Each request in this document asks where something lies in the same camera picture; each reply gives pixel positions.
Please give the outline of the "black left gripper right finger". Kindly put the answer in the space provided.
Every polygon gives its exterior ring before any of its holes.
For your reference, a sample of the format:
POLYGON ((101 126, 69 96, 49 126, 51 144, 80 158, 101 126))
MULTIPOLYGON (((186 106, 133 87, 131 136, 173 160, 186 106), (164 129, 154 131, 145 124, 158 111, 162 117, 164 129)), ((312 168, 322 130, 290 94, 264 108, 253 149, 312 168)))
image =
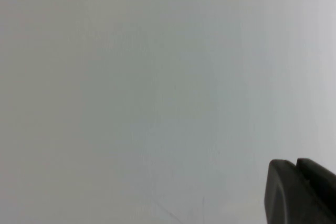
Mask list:
POLYGON ((296 223, 335 223, 335 174, 308 158, 297 159, 296 168, 296 223))

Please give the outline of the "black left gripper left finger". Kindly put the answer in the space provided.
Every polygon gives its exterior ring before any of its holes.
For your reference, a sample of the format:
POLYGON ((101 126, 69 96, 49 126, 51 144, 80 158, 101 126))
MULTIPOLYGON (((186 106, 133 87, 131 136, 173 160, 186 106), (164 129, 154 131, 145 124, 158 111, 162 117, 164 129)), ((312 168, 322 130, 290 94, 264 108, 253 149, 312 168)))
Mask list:
POLYGON ((326 223, 326 209, 289 161, 269 163, 264 197, 268 223, 326 223))

